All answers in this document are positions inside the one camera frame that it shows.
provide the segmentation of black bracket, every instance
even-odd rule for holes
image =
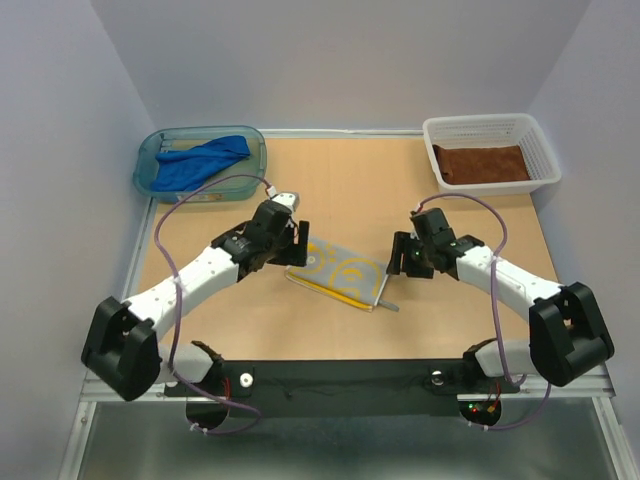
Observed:
[[[415,235],[396,232],[393,236],[388,275],[405,273],[407,277],[433,278],[434,271],[447,273],[456,280],[456,259],[476,246],[481,240],[464,235],[456,238],[453,229],[439,208],[411,214]]]
[[[251,220],[215,238],[211,247],[222,248],[231,255],[239,266],[240,281],[265,263],[304,267],[308,239],[309,222],[293,224],[291,210],[273,200],[265,200],[258,205]]]
[[[595,296],[581,283],[536,300],[529,309],[529,335],[533,365],[558,387],[597,367],[615,351]]]
[[[93,316],[82,363],[124,400],[145,393],[160,373],[158,339],[151,320],[140,320],[126,303],[104,300]]]

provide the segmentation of wire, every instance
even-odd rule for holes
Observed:
[[[231,400],[231,385],[228,378],[225,378],[222,381],[222,387],[224,388],[224,398],[226,398],[227,400]]]
[[[498,394],[496,396],[496,401],[493,402],[493,405],[491,405],[490,408],[493,408],[495,410],[495,408],[498,406],[498,403],[500,402],[500,395],[502,395],[502,391],[500,390],[500,382],[496,380],[496,386],[498,387]]]
[[[436,195],[432,195],[420,202],[416,213],[421,212],[422,208],[426,203],[432,200],[435,200],[437,198],[444,198],[444,197],[466,198],[468,200],[472,200],[476,203],[479,203],[480,205],[485,207],[487,210],[489,210],[496,217],[498,222],[500,222],[500,226],[502,227],[502,241],[494,250],[493,258],[491,260],[491,289],[490,289],[491,290],[491,312],[493,314],[493,325],[496,329],[496,341],[498,342],[498,352],[500,354],[500,363],[502,364],[502,371],[504,372],[504,377],[506,378],[507,382],[509,382],[511,385],[513,385],[514,387],[519,387],[524,383],[527,376],[523,375],[518,380],[514,380],[514,378],[511,376],[511,373],[509,372],[509,367],[507,365],[507,355],[504,350],[504,339],[502,337],[502,328],[500,327],[500,315],[498,313],[498,279],[497,279],[497,273],[496,273],[496,269],[497,269],[496,262],[498,260],[498,256],[500,255],[500,252],[502,252],[502,249],[507,244],[507,239],[509,238],[509,234],[507,232],[507,224],[505,223],[504,219],[495,208],[493,208],[484,200],[474,197],[473,195],[467,195],[466,193],[438,193]]]
[[[471,422],[469,422],[469,425],[470,426],[471,425],[475,425],[478,428],[482,428],[483,430],[492,430],[492,431],[496,431],[496,432],[505,431],[505,430],[513,430],[514,428],[522,427],[523,425],[526,425],[527,423],[533,422],[536,418],[538,418],[540,416],[540,414],[542,413],[542,410],[545,407],[545,405],[547,404],[547,401],[549,400],[550,396],[551,396],[551,384],[548,383],[547,384],[547,390],[544,392],[544,397],[542,397],[542,401],[540,402],[540,404],[536,408],[535,412],[533,412],[528,417],[525,417],[522,420],[519,420],[517,422],[510,423],[508,425],[494,425],[492,427],[489,427],[489,426],[486,426],[486,425],[478,425],[477,423],[471,423]]]
[[[260,178],[260,177],[255,176],[255,175],[248,175],[248,174],[229,175],[228,177],[224,177],[224,178],[220,178],[218,180],[214,180],[214,181],[209,182],[209,183],[203,185],[202,187],[194,190],[189,195],[187,195],[184,198],[182,198],[179,202],[177,202],[174,205],[172,205],[171,208],[169,208],[169,210],[167,210],[167,212],[158,221],[158,225],[156,225],[156,229],[155,229],[154,234],[153,234],[153,241],[154,241],[156,247],[158,248],[158,250],[160,250],[160,253],[164,257],[164,259],[167,261],[167,264],[169,265],[169,268],[171,269],[171,274],[173,276],[174,284],[175,284],[175,287],[176,287],[175,327],[174,327],[174,331],[173,331],[173,340],[171,341],[171,351],[169,353],[169,360],[168,360],[169,370],[171,371],[172,375],[174,377],[176,377],[176,379],[178,379],[178,381],[180,381],[180,383],[186,385],[191,391],[193,391],[193,392],[195,392],[195,393],[197,393],[197,394],[199,394],[199,395],[201,395],[201,396],[203,396],[205,398],[208,398],[209,400],[213,400],[213,401],[215,401],[215,402],[217,402],[217,403],[219,403],[221,405],[224,405],[228,409],[237,408],[237,409],[240,409],[240,410],[251,412],[251,413],[253,413],[255,415],[255,418],[253,419],[252,422],[250,422],[250,423],[248,423],[246,425],[242,425],[242,426],[240,426],[238,428],[234,428],[234,429],[231,429],[231,430],[224,430],[224,431],[218,431],[216,429],[209,430],[209,429],[207,429],[205,427],[200,427],[196,423],[191,423],[191,429],[192,430],[196,430],[198,432],[204,433],[205,435],[227,435],[227,434],[239,433],[239,432],[243,432],[245,430],[248,430],[249,428],[251,428],[254,425],[256,425],[262,419],[262,412],[260,412],[260,410],[258,410],[255,407],[251,407],[251,406],[245,405],[243,403],[234,402],[234,401],[232,401],[232,400],[230,400],[228,398],[222,398],[222,397],[217,397],[215,395],[212,395],[209,392],[207,392],[206,390],[203,390],[202,388],[198,387],[197,385],[194,385],[193,383],[191,383],[189,380],[184,378],[182,375],[180,375],[180,373],[178,373],[176,371],[174,362],[175,362],[176,350],[178,349],[178,341],[180,340],[180,327],[181,327],[181,324],[182,324],[182,283],[180,282],[180,271],[178,270],[178,267],[176,266],[176,263],[174,262],[173,258],[169,254],[169,251],[164,247],[164,245],[162,245],[162,242],[160,242],[160,230],[162,229],[162,226],[167,221],[169,216],[173,212],[175,212],[179,207],[181,207],[186,202],[188,202],[190,198],[194,197],[195,195],[197,195],[198,193],[202,192],[203,190],[206,190],[206,189],[208,189],[210,187],[213,187],[214,185],[217,185],[219,183],[225,182],[225,181],[230,180],[232,178],[239,178],[239,177],[255,178],[255,179],[259,180],[260,182],[262,182],[266,186],[266,188],[271,188],[271,183],[269,183],[264,178]]]
[[[491,397],[493,396],[493,385],[494,384],[489,385],[489,394],[487,395],[487,399],[484,401],[485,404],[491,403]],[[500,382],[498,380],[496,380],[495,386],[496,386],[496,400],[497,400],[498,397],[500,396]]]

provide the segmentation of brown cloth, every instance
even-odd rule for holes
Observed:
[[[531,180],[517,145],[450,150],[434,145],[433,150],[442,179],[451,185]]]

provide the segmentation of wooden table surface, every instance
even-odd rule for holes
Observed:
[[[437,193],[420,138],[267,139],[267,179],[279,191],[296,191],[297,219],[311,235],[387,263],[396,230],[411,230],[409,211]],[[165,223],[161,239],[179,267],[220,233],[253,216],[261,188],[243,202],[188,204]],[[529,195],[490,197],[509,228],[503,256],[530,272],[555,272]],[[458,236],[489,246],[501,239],[488,211],[466,200],[439,200]],[[160,205],[156,221],[167,210]],[[139,291],[169,275],[151,242]],[[302,360],[456,358],[495,336],[489,296],[446,275],[433,280],[392,277],[382,298],[400,312],[372,313],[298,286],[284,268],[268,265],[219,292],[183,322],[181,343],[201,340],[227,359]],[[500,308],[505,338],[526,338],[527,324]],[[173,333],[165,337],[169,342]]]

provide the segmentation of white wall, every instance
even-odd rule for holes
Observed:
[[[92,0],[158,126],[524,111],[589,0]]]
[[[531,107],[564,179],[534,197],[556,269],[596,292],[640,460],[640,2],[594,0]]]
[[[119,295],[152,123],[86,0],[0,2],[0,478],[57,478],[96,304]]]

